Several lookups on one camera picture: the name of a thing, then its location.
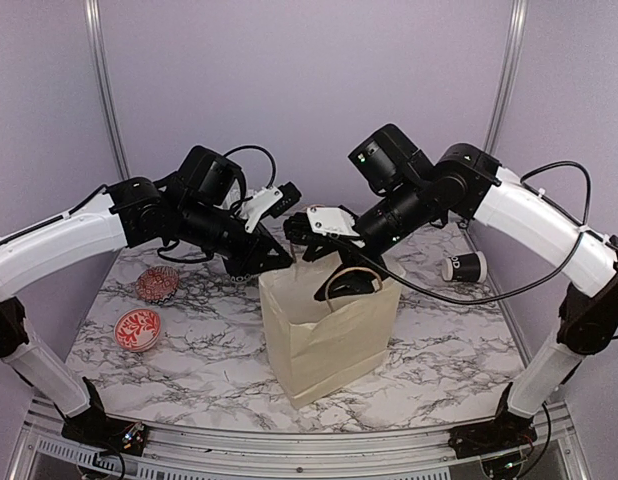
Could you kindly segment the cream paper bag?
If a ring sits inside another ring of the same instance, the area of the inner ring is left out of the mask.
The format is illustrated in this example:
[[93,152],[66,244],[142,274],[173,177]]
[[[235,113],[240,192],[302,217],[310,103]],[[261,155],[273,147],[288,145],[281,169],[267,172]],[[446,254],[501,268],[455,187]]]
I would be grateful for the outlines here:
[[369,373],[383,361],[402,285],[367,271],[371,291],[336,295],[336,253],[259,277],[269,364],[292,406],[302,408]]

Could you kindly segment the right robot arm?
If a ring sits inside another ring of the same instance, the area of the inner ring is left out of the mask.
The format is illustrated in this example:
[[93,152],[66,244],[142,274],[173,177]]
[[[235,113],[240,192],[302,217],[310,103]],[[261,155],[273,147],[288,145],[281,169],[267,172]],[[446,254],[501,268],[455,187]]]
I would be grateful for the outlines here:
[[510,237],[568,278],[558,328],[507,385],[494,417],[453,428],[449,444],[464,458],[533,441],[533,419],[544,402],[585,358],[603,351],[618,328],[618,238],[569,216],[524,177],[467,143],[432,162],[388,124],[349,158],[379,202],[360,216],[311,207],[308,223],[369,273],[381,273],[381,256],[416,229],[455,214]]

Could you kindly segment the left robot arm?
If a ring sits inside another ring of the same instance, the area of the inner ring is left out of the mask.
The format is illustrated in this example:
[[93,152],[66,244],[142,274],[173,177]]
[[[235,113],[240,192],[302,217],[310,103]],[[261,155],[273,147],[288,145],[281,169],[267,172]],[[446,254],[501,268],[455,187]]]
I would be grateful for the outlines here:
[[155,239],[194,245],[206,261],[220,256],[235,279],[287,268],[291,256],[261,221],[279,217],[300,198],[291,182],[249,194],[238,164],[195,146],[160,180],[100,186],[76,207],[0,237],[0,360],[55,404],[66,429],[108,444],[115,423],[95,386],[36,339],[18,292],[84,259]]

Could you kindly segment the black cup holding straws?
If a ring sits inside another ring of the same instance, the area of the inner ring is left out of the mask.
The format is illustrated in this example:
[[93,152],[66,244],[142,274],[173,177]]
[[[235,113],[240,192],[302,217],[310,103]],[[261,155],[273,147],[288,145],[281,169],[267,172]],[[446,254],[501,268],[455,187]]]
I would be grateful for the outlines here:
[[234,283],[246,283],[255,278],[253,274],[231,275],[230,280]]

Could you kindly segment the red patterned bowl dark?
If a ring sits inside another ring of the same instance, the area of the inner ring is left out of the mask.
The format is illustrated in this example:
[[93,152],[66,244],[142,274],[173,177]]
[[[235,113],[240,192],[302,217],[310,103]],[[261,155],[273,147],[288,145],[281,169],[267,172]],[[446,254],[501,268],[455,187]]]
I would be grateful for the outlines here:
[[136,280],[135,291],[139,299],[160,304],[170,300],[178,290],[180,276],[169,266],[151,267]]

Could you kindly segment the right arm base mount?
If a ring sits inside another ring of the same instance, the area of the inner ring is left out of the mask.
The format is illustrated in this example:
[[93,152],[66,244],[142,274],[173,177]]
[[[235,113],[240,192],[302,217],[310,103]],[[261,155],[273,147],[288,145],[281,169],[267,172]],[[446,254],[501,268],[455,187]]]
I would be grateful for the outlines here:
[[495,416],[487,421],[453,427],[449,430],[448,445],[458,459],[486,455],[498,451],[533,444],[537,433],[532,418],[523,418],[511,413],[508,385],[499,399]]

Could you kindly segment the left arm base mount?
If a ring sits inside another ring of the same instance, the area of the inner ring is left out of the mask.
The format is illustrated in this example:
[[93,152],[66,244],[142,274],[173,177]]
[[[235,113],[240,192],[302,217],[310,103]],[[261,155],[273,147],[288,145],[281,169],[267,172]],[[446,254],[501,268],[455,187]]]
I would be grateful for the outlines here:
[[149,428],[141,421],[110,417],[106,414],[95,385],[83,378],[89,394],[89,408],[75,417],[63,418],[61,435],[69,440],[140,457]]

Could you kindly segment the front aluminium rail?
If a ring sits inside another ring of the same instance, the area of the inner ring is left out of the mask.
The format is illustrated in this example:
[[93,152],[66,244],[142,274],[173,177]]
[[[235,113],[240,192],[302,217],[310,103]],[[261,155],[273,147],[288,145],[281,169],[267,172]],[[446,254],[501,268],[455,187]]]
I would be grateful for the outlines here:
[[461,458],[456,425],[358,433],[254,432],[150,422],[145,448],[112,456],[61,435],[44,398],[32,401],[9,462],[9,479],[589,479],[570,415],[553,404],[533,423],[538,438]]

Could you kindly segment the left aluminium frame post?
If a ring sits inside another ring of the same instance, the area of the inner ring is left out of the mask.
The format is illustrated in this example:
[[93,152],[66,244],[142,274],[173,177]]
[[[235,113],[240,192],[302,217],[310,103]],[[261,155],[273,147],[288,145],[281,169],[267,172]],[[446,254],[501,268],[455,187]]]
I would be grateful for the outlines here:
[[83,5],[87,35],[90,43],[96,77],[96,86],[108,140],[111,146],[118,176],[121,180],[128,180],[131,177],[131,172],[126,158],[123,139],[115,109],[114,95],[107,64],[105,40],[101,22],[100,2],[98,0],[85,0]]

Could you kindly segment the aluminium frame post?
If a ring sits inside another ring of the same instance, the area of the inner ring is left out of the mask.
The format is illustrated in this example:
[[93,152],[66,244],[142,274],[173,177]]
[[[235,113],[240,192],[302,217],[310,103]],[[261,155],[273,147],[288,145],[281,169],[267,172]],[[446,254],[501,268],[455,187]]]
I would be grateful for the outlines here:
[[131,172],[126,158],[123,139],[115,109],[114,95],[107,64],[105,40],[101,22],[100,2],[98,0],[85,0],[83,5],[87,35],[90,43],[96,77],[96,86],[108,140],[111,146],[118,176],[121,180],[128,180],[131,177]]
[[527,0],[514,0],[511,4],[501,72],[483,145],[483,149],[491,155],[496,152],[508,105],[513,95],[523,49],[528,5]]

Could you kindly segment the right aluminium frame post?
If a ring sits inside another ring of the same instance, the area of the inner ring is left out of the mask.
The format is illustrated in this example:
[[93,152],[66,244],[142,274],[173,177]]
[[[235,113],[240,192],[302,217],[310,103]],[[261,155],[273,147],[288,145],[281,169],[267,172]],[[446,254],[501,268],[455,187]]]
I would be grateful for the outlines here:
[[483,149],[491,155],[496,152],[508,105],[513,95],[523,49],[528,5],[527,0],[514,0],[511,4],[501,72],[483,145]]

